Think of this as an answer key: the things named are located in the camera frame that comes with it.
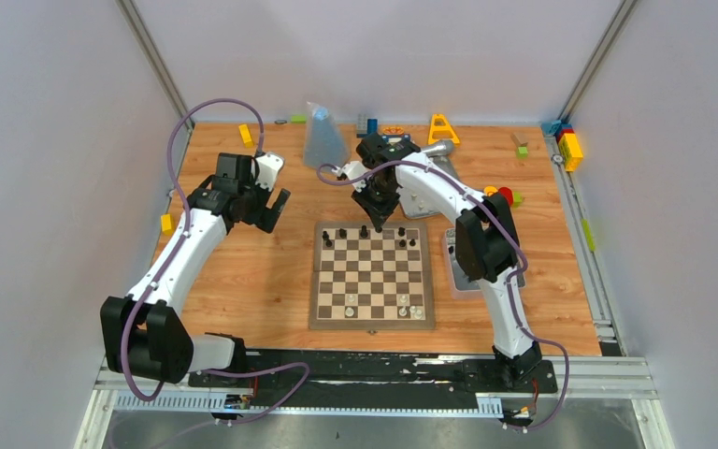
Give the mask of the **grey tray white pieces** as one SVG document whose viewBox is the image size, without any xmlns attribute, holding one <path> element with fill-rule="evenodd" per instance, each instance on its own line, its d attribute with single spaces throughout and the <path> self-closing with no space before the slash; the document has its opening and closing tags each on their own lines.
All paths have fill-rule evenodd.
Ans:
<svg viewBox="0 0 718 449">
<path fill-rule="evenodd" d="M 408 218 L 417 218 L 422 210 L 438 212 L 454 222 L 460 212 L 459 182 L 426 156 L 411 155 L 395 167 L 400 205 Z"/>
</svg>

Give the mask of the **wooden chess board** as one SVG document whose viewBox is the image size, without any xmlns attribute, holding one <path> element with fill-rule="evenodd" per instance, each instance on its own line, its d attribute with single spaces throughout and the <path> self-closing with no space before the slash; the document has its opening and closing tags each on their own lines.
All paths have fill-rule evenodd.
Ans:
<svg viewBox="0 0 718 449">
<path fill-rule="evenodd" d="M 362 225 L 367 239 L 359 236 Z M 387 223 L 378 235 L 363 222 L 317 223 L 309 328 L 435 329 L 426 225 Z"/>
</svg>

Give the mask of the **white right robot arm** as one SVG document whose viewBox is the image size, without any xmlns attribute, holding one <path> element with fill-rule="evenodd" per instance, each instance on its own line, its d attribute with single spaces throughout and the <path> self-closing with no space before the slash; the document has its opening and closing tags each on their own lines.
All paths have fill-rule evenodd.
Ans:
<svg viewBox="0 0 718 449">
<path fill-rule="evenodd" d="M 358 160 L 336 174 L 350 182 L 353 200 L 374 227 L 385 224 L 403 193 L 452 221 L 455 260 L 481 289 L 492 319 L 496 377 L 509 390 L 522 389 L 542 353 L 523 312 L 519 274 L 525 262 L 508 200 L 465 185 L 408 140 L 391 144 L 374 134 L 360 141 L 356 153 Z"/>
</svg>

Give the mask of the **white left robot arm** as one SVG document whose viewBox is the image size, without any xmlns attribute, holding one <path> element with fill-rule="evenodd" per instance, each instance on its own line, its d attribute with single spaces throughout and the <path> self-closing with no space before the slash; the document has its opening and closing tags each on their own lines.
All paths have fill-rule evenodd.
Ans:
<svg viewBox="0 0 718 449">
<path fill-rule="evenodd" d="M 123 297 L 108 297 L 100 310 L 108 367 L 128 381 L 176 384 L 187 374 L 212 369 L 227 386 L 249 374 L 243 340 L 226 334 L 191 336 L 181 321 L 194 281 L 214 250 L 237 224 L 271 233 L 290 197 L 270 197 L 285 160 L 222 152 L 216 169 L 186 197 L 173 236 L 149 271 Z"/>
</svg>

